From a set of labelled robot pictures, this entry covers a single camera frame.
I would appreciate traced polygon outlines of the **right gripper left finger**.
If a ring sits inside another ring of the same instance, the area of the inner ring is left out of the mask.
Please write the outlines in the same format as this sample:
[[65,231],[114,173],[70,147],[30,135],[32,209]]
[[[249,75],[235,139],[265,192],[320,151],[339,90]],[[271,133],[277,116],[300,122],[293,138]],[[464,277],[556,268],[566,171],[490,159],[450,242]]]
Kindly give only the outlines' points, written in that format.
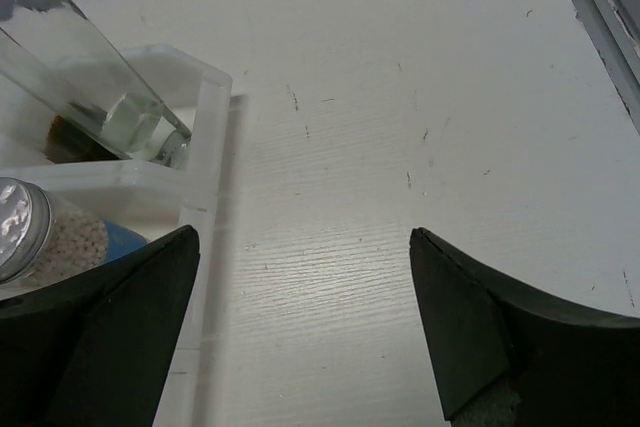
[[2,300],[2,425],[152,425],[199,260],[199,234],[183,226]]

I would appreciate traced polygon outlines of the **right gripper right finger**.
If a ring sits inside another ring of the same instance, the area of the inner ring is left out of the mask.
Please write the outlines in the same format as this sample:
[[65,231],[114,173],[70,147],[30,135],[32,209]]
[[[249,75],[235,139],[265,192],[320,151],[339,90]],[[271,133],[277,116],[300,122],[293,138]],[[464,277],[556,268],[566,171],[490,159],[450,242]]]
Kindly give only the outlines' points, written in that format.
[[551,295],[435,233],[410,236],[421,322],[453,426],[635,426],[639,321]]

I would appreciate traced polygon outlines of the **white shaker blue label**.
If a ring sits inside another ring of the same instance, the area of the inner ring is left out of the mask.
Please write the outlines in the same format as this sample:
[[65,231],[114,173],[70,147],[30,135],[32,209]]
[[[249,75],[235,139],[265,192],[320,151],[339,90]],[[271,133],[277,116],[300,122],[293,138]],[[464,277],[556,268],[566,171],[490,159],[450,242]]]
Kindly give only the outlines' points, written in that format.
[[1,179],[1,288],[35,290],[148,244],[140,234],[41,187]]

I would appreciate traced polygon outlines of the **glass bottle dark sauce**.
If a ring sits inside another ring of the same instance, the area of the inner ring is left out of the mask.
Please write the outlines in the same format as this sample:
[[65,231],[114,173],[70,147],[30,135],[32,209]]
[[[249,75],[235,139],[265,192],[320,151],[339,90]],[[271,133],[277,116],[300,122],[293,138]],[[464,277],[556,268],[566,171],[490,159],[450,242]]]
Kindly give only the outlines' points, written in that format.
[[55,164],[117,161],[118,157],[61,116],[47,133],[45,157]]

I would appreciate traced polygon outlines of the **glass pourer bottle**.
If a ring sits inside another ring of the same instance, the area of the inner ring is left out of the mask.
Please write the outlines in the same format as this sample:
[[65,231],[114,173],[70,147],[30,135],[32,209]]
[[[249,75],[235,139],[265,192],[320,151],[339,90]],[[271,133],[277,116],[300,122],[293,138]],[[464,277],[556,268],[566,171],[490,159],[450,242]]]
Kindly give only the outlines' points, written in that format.
[[120,159],[186,160],[191,130],[72,0],[1,0],[1,73]]

